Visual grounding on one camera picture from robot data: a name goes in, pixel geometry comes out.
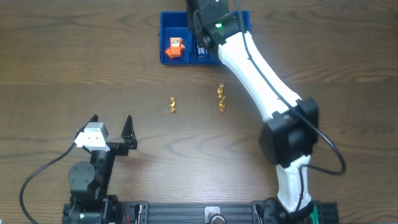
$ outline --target cable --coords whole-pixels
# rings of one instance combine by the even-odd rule
[[[26,185],[29,183],[30,180],[32,180],[32,178],[38,174],[40,171],[44,170],[45,168],[51,166],[52,164],[56,163],[57,161],[59,161],[60,159],[64,158],[72,149],[73,147],[75,147],[76,143],[72,143],[72,145],[69,147],[68,150],[66,150],[66,152],[64,152],[61,156],[59,156],[58,158],[52,160],[51,162],[49,162],[48,164],[38,168],[35,172],[33,172],[33,174],[31,174],[24,182],[24,184],[21,187],[21,191],[19,192],[19,204],[21,205],[21,209],[24,212],[25,216],[33,223],[33,224],[39,224],[36,220],[34,220],[31,215],[29,215],[29,212],[26,210],[25,205],[24,205],[24,191],[26,188]]]
[[[270,81],[267,79],[267,77],[263,74],[263,72],[261,71],[261,69],[257,66],[257,64],[255,63],[255,61],[253,60],[249,49],[248,49],[248,45],[246,43],[246,38],[244,36],[245,30],[244,30],[244,26],[243,26],[243,15],[242,15],[242,9],[241,9],[241,4],[239,0],[234,0],[235,3],[235,7],[238,10],[238,14],[239,14],[239,26],[242,32],[242,36],[243,36],[243,43],[244,43],[244,47],[246,49],[246,53],[248,54],[249,60],[252,62],[252,64],[254,65],[254,67],[256,68],[256,70],[260,73],[260,75],[262,76],[262,78],[266,81],[266,83],[269,85],[269,87],[271,88],[271,90],[278,96],[278,98],[291,110],[291,112],[293,112],[293,114],[296,116],[296,118],[301,119],[310,129],[314,130],[323,140],[325,140],[325,142],[333,149],[333,151],[335,152],[335,154],[337,155],[338,159],[340,160],[341,163],[341,170],[340,171],[331,171],[331,170],[327,170],[321,167],[317,167],[314,165],[302,165],[298,168],[298,172],[300,174],[300,183],[301,183],[301,193],[300,193],[300,199],[298,201],[298,205],[296,208],[296,211],[298,211],[300,209],[302,200],[303,200],[303,194],[304,194],[304,181],[303,181],[303,174],[302,174],[302,168],[303,167],[307,167],[310,169],[314,169],[320,172],[324,172],[326,174],[330,174],[330,175],[343,175],[346,170],[346,162],[344,160],[343,155],[341,155],[340,151],[337,149],[337,147],[318,129],[316,128],[307,118],[305,118],[300,112],[298,112],[292,105],[290,105],[290,103],[288,103],[283,96],[272,86],[272,84],[270,83]]]

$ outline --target blue tray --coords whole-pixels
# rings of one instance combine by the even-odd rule
[[[250,31],[250,13],[242,11],[243,22]],[[171,37],[181,37],[185,46],[181,58],[170,59],[164,51],[170,47]],[[160,62],[165,65],[217,65],[221,62],[209,50],[207,58],[198,58],[197,40],[192,31],[188,30],[186,12],[161,12],[160,13],[160,32],[159,32],[159,53]]]

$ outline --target blue plastic container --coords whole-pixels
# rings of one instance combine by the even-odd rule
[[[249,11],[242,11],[243,22],[248,31],[251,29]],[[164,51],[170,47],[171,37],[181,37],[185,46],[181,58],[170,59]],[[193,32],[188,30],[186,12],[161,12],[159,32],[160,62],[165,65],[217,65],[220,60],[209,50],[207,58],[198,58],[197,40]]]

